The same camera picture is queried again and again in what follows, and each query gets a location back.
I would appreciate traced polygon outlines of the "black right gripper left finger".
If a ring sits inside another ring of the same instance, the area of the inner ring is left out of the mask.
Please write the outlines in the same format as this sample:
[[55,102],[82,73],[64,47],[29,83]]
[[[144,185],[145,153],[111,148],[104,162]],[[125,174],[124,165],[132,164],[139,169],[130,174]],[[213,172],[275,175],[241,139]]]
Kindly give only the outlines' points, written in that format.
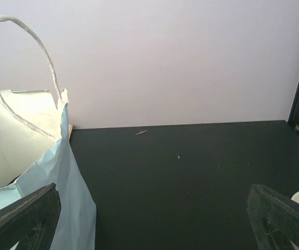
[[50,249],[61,212],[56,184],[0,210],[0,249]]

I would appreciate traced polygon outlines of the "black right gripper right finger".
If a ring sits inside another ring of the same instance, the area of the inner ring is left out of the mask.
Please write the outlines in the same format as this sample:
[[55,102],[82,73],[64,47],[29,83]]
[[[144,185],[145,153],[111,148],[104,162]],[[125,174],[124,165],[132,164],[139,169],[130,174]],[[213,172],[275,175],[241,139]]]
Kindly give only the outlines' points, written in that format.
[[299,248],[299,203],[264,185],[253,184],[247,213],[259,249]]

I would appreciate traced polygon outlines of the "light blue paper bag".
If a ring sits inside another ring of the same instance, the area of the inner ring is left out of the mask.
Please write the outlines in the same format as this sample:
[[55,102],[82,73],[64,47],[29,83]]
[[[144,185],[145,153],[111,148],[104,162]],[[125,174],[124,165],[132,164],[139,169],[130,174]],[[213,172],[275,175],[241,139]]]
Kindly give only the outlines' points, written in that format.
[[0,90],[0,209],[56,184],[61,213],[52,249],[94,249],[96,205],[69,137],[68,93]]

